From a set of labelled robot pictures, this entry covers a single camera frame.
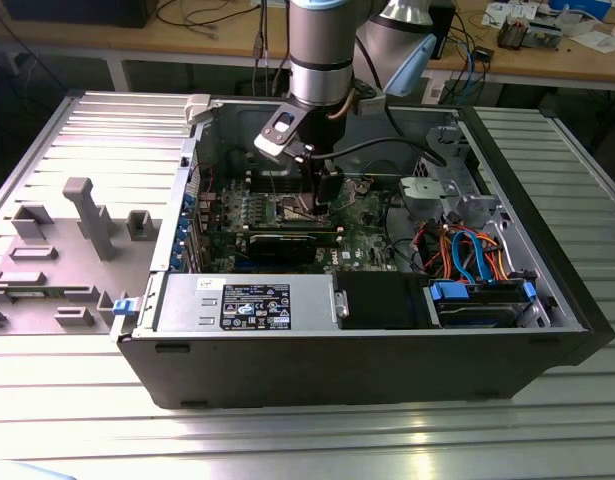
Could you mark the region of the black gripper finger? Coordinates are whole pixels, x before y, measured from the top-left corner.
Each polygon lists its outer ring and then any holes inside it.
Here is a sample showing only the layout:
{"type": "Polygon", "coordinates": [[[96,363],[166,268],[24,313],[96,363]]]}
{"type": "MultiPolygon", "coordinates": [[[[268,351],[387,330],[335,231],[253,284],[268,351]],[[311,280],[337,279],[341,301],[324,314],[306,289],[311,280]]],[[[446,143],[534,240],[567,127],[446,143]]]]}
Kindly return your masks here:
{"type": "Polygon", "coordinates": [[[300,200],[308,213],[316,211],[316,190],[318,185],[318,172],[310,160],[304,160],[300,167],[302,190],[300,200]]]}
{"type": "Polygon", "coordinates": [[[344,182],[344,172],[335,168],[333,172],[321,170],[315,183],[314,213],[323,215],[328,211],[328,205],[336,200],[344,182]]]}

